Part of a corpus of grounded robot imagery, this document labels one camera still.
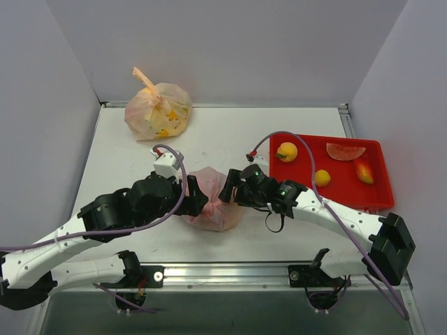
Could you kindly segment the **pink plastic bag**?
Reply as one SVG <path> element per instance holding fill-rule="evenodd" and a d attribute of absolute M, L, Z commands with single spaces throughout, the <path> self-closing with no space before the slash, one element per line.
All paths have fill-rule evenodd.
<path fill-rule="evenodd" d="M 198 216 L 182 216 L 182 219 L 201 230 L 223 232 L 235 228 L 242 219 L 243 208 L 233 200 L 225 203 L 219 199 L 227 176 L 212 167 L 204 167 L 189 175 L 196 177 L 199 189 L 208 197 L 208 202 Z"/>

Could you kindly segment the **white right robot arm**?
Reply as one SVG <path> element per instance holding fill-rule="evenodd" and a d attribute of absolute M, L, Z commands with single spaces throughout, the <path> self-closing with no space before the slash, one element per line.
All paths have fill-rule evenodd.
<path fill-rule="evenodd" d="M 342 276 L 371 275 L 398 286 L 416 249 L 401 216 L 380 216 L 346 207 L 295 181 L 268 177 L 257 164 L 242 171 L 231 169 L 219 199 L 314 223 L 350 240 L 353 250 L 336 253 L 326 248 L 317 253 L 316 264 L 309 269 L 317 285 Z"/>

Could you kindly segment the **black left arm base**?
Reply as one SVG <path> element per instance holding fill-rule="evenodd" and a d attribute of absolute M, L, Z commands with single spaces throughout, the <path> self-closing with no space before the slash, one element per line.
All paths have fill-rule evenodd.
<path fill-rule="evenodd" d="M 144 307 L 147 288 L 162 288 L 164 267 L 161 265 L 143 266 L 133 251 L 120 251 L 115 254 L 118 265 L 123 266 L 119 280 L 116 283 L 100 281 L 93 286 L 114 298 L 119 313 L 127 315 L 134 313 L 162 312 L 162 308 Z"/>

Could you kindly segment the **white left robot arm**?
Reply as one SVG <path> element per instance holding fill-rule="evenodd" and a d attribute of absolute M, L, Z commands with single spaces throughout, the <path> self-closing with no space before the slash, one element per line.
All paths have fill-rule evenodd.
<path fill-rule="evenodd" d="M 1 252 L 1 305 L 21 311 L 69 288 L 106 283 L 132 288 L 144 280 L 138 256 L 120 251 L 109 258 L 71 263 L 74 256 L 168 214 L 198 216 L 208 202 L 195 176 L 185 182 L 151 173 L 131 188 L 98 196 L 30 249 Z"/>

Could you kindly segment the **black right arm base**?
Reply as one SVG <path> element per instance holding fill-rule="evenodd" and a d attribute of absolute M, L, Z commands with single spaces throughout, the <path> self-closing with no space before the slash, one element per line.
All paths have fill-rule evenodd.
<path fill-rule="evenodd" d="M 288 266 L 291 288 L 302 288 L 307 301 L 316 313 L 329 314 L 351 285 L 351 277 L 329 277 L 322 269 L 323 257 L 328 248 L 321 249 L 311 262 Z"/>

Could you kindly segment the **orange fruit with leaf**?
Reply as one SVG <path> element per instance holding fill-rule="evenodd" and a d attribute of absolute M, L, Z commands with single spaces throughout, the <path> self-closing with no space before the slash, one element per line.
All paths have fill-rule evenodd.
<path fill-rule="evenodd" d="M 285 163 L 291 163 L 298 156 L 298 148 L 292 142 L 283 142 L 274 154 L 279 160 Z"/>

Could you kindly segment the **orange plastic bag with fruit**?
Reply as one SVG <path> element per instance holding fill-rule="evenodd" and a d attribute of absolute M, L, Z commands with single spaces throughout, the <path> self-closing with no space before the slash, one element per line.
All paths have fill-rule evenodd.
<path fill-rule="evenodd" d="M 124 121 L 137 141 L 175 137 L 187 127 L 192 111 L 190 95 L 176 84 L 153 84 L 138 68 L 133 76 L 141 89 L 126 105 Z"/>

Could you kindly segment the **small yellow lemon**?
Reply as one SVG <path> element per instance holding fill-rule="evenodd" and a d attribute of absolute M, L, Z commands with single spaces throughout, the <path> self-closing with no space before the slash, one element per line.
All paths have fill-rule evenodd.
<path fill-rule="evenodd" d="M 331 182 L 331 176 L 326 170 L 318 170 L 315 172 L 314 181 L 318 187 L 326 187 Z"/>

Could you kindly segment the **watermelon slice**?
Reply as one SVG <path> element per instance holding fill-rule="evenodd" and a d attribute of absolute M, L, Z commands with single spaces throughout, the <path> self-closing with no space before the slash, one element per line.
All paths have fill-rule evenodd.
<path fill-rule="evenodd" d="M 365 153 L 366 148 L 327 143 L 326 151 L 329 157 L 336 161 L 353 161 L 360 158 Z"/>

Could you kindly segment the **red plastic tray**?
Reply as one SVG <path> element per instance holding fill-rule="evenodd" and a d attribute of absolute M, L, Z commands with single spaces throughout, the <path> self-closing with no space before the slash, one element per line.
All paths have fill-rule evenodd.
<path fill-rule="evenodd" d="M 364 211 L 385 211 L 395 206 L 395 199 L 388 178 L 381 145 L 374 140 L 349 139 L 301 135 L 300 139 L 287 134 L 277 134 L 270 138 L 270 176 L 277 181 L 290 179 L 311 187 L 312 165 L 309 154 L 301 141 L 310 148 L 316 170 L 325 170 L 331 177 L 330 183 L 318 193 L 340 204 Z M 298 148 L 298 157 L 290 162 L 280 161 L 275 156 L 284 142 L 291 142 Z M 343 147 L 364 147 L 365 153 L 359 158 L 369 168 L 374 180 L 366 184 L 356 174 L 356 161 L 338 161 L 330 157 L 326 144 L 338 144 Z"/>

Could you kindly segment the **red yellow mango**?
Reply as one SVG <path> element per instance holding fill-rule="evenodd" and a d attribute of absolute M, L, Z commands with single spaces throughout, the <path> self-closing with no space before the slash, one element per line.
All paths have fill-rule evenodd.
<path fill-rule="evenodd" d="M 364 184 L 374 183 L 374 173 L 369 161 L 365 158 L 357 158 L 353 161 L 357 178 Z"/>

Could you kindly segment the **aluminium front rail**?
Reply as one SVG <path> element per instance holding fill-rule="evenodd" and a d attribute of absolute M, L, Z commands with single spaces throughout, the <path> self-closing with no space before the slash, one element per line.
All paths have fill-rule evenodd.
<path fill-rule="evenodd" d="M 191 288 L 290 288 L 288 266 L 304 263 L 306 262 L 165 263 L 161 264 L 165 268 L 162 288 L 147 288 L 146 292 Z M 50 294 L 55 294 L 62 290 L 87 287 L 102 280 L 116 283 L 122 269 L 109 262 L 106 264 L 108 267 L 105 269 L 100 269 L 93 262 L 60 265 L 43 276 L 41 286 Z"/>

